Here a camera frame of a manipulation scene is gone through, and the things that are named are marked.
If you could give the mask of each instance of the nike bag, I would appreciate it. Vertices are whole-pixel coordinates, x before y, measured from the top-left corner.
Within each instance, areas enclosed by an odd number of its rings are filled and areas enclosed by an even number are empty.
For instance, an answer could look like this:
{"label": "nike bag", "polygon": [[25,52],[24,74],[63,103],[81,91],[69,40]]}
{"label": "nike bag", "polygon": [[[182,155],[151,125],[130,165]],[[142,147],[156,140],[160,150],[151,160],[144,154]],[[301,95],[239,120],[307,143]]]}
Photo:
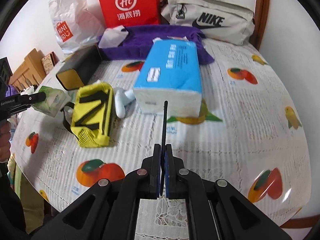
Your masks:
{"label": "nike bag", "polygon": [[[80,147],[103,147],[109,144],[113,89],[105,82],[79,88],[75,103],[67,103],[63,111],[63,125],[73,133]],[[65,108],[73,108],[71,124]]]}
{"label": "nike bag", "polygon": [[108,28],[159,24],[160,0],[99,0]]}
{"label": "nike bag", "polygon": [[208,38],[242,45],[254,30],[253,12],[222,0],[163,0],[170,25],[193,26]]}
{"label": "nike bag", "polygon": [[98,42],[98,37],[105,30],[87,10],[87,0],[50,0],[49,13],[57,42],[64,54]]}

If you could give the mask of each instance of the small tissue pack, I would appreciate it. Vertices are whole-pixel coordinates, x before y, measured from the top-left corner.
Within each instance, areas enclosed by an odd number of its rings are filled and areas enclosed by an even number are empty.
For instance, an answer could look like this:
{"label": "small tissue pack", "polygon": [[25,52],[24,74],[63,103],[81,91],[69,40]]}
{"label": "small tissue pack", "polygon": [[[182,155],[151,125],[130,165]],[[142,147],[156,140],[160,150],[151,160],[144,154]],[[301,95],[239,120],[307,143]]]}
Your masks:
{"label": "small tissue pack", "polygon": [[169,116],[198,117],[202,89],[196,44],[179,40],[156,41],[133,93],[144,114],[162,114],[167,100]]}

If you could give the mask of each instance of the human hand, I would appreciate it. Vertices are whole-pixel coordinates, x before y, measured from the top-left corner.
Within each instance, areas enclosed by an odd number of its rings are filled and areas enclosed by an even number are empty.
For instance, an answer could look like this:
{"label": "human hand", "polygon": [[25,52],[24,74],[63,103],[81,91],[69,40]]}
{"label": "human hand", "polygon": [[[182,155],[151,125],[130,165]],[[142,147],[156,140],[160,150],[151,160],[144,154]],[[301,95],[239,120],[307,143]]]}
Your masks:
{"label": "human hand", "polygon": [[0,128],[0,163],[7,162],[10,158],[10,129],[11,124],[8,121]]}

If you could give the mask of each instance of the nike logo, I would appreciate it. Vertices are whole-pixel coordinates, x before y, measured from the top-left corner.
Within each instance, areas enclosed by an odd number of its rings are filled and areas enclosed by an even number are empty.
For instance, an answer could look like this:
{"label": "nike logo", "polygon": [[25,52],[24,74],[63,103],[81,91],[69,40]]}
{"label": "nike logo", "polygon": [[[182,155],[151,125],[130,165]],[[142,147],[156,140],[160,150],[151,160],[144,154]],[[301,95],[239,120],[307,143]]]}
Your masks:
{"label": "nike logo", "polygon": [[[210,13],[203,12],[199,19],[194,20],[192,23],[193,27],[196,27],[200,30],[202,29],[211,29],[211,28],[222,28],[222,27],[230,27],[230,26],[221,26],[224,17],[212,15]],[[198,22],[207,23],[209,25],[199,25]]]}

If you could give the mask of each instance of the nike swoosh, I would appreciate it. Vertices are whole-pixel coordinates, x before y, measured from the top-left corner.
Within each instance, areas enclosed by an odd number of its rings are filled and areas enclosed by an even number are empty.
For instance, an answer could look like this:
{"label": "nike swoosh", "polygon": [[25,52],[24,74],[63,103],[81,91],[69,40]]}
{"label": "nike swoosh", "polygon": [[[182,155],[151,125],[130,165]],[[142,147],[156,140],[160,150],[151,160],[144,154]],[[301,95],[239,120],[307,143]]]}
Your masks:
{"label": "nike swoosh", "polygon": [[230,27],[230,26],[220,26],[220,25],[211,25],[211,26],[203,26],[203,25],[199,25],[197,23],[197,20],[194,20],[193,23],[192,23],[192,26],[193,27],[196,27],[200,30],[203,30],[203,29],[212,29],[212,28],[223,28],[223,27]]}

